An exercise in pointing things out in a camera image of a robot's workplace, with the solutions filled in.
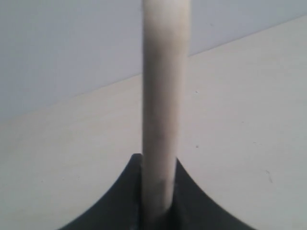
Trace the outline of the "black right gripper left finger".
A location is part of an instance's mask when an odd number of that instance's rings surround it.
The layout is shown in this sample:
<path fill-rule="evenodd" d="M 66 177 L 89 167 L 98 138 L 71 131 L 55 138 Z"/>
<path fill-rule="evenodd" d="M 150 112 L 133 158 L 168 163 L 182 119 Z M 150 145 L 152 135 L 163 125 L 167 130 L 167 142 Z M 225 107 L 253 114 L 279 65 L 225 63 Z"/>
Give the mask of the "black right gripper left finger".
<path fill-rule="evenodd" d="M 140 230 L 141 154 L 133 154 L 110 189 L 65 230 Z"/>

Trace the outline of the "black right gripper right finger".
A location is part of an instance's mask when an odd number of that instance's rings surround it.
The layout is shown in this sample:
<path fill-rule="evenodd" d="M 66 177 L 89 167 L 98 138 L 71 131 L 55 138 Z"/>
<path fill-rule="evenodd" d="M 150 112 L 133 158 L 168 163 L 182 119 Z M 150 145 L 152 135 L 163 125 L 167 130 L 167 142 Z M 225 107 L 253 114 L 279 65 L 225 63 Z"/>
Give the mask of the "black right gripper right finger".
<path fill-rule="evenodd" d="M 215 203 L 177 161 L 173 204 L 170 209 L 171 230 L 252 230 Z"/>

